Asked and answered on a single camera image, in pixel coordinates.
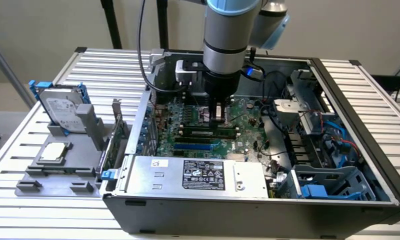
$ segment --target white sticker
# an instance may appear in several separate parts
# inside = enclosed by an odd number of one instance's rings
[[[76,116],[76,106],[68,99],[48,98],[47,103],[52,110],[52,114],[59,122],[59,125],[69,132],[85,133],[80,117]]]
[[[170,160],[168,159],[154,159],[151,160],[151,166],[158,168],[158,167],[163,167],[167,168],[170,165]]]

